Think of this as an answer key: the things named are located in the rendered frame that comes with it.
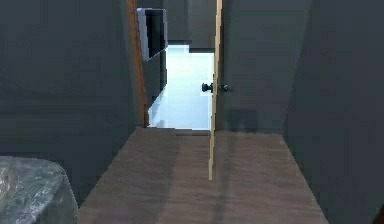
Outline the grey bathroom cabinet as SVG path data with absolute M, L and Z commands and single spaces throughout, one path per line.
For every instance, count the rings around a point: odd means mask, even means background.
M 147 106 L 151 107 L 167 83 L 166 51 L 144 63 Z

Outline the light wooden room door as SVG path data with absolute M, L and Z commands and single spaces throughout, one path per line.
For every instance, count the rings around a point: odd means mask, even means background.
M 213 180 L 214 168 L 214 148 L 215 148 L 215 131 L 216 117 L 218 105 L 218 85 L 219 85 L 219 64 L 220 64 L 220 42 L 221 42 L 221 25 L 222 25 L 222 7 L 223 0 L 216 0 L 216 19 L 215 19 L 215 51 L 214 51 L 214 73 L 212 82 L 212 116 L 210 129 L 210 147 L 208 160 L 208 179 Z

